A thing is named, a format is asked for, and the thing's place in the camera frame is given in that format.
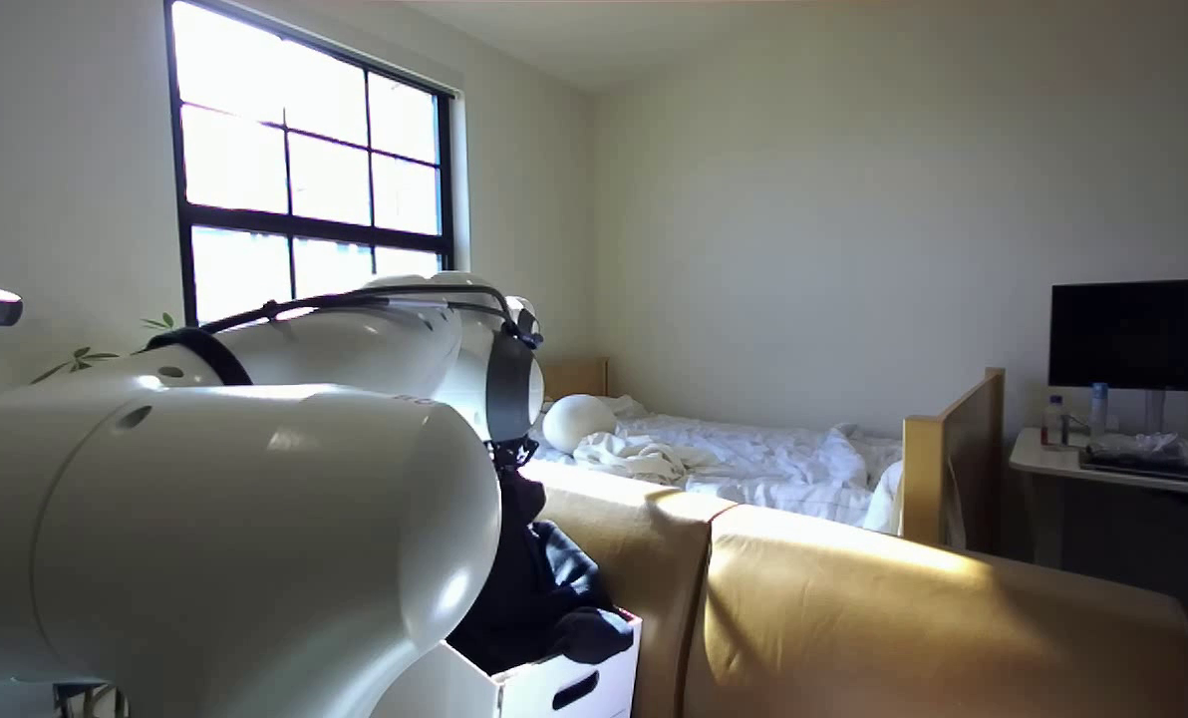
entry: white wall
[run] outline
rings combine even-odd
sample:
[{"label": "white wall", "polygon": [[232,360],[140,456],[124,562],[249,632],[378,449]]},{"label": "white wall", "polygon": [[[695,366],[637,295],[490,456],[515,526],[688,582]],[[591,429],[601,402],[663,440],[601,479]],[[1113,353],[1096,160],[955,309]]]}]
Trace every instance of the white wall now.
[{"label": "white wall", "polygon": [[[463,91],[471,269],[531,295],[551,347],[584,350],[584,97],[399,3],[256,7]],[[0,283],[29,297],[0,329],[0,388],[182,316],[158,0],[0,0]]]},{"label": "white wall", "polygon": [[601,97],[599,337],[724,420],[1035,416],[1055,280],[1188,276],[1188,0],[793,3]]}]

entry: keyboard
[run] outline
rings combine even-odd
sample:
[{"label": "keyboard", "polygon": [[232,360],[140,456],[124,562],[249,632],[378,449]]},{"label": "keyboard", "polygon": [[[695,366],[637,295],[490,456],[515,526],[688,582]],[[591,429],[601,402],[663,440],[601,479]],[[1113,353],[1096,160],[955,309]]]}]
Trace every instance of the keyboard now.
[{"label": "keyboard", "polygon": [[1169,448],[1137,444],[1133,448],[1133,444],[1109,440],[1109,444],[1088,444],[1080,449],[1080,468],[1188,483],[1188,448],[1178,448],[1178,444],[1169,444]]}]

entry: white bed sheet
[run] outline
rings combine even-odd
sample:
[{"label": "white bed sheet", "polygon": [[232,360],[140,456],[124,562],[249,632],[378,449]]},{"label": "white bed sheet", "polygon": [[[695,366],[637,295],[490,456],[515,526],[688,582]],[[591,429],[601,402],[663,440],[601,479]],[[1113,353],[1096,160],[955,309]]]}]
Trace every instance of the white bed sheet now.
[{"label": "white bed sheet", "polygon": [[620,416],[615,429],[584,436],[572,449],[540,448],[531,469],[540,474],[546,461],[673,483],[879,534],[899,529],[899,440],[890,429]]}]

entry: desk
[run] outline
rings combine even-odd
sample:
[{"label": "desk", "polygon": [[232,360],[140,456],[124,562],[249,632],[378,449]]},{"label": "desk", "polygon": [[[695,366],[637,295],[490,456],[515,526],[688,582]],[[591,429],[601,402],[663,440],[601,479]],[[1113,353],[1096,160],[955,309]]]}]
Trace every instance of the desk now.
[{"label": "desk", "polygon": [[1072,436],[1072,448],[1039,448],[1039,429],[1023,428],[1008,449],[1012,474],[1023,479],[1032,559],[1141,582],[1188,607],[1188,483],[1088,469],[1075,460],[1085,444],[1088,436]]}]

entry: bed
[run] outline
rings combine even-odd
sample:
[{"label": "bed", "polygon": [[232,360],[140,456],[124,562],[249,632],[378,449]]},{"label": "bed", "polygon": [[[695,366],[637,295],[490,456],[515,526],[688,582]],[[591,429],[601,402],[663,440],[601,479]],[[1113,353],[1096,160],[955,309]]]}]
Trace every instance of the bed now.
[{"label": "bed", "polygon": [[870,428],[740,428],[655,416],[615,389],[604,360],[540,360],[551,410],[601,402],[615,428],[552,440],[522,474],[540,483],[649,479],[688,495],[818,513],[930,547],[976,549],[996,538],[1005,370],[990,366],[948,405]]}]

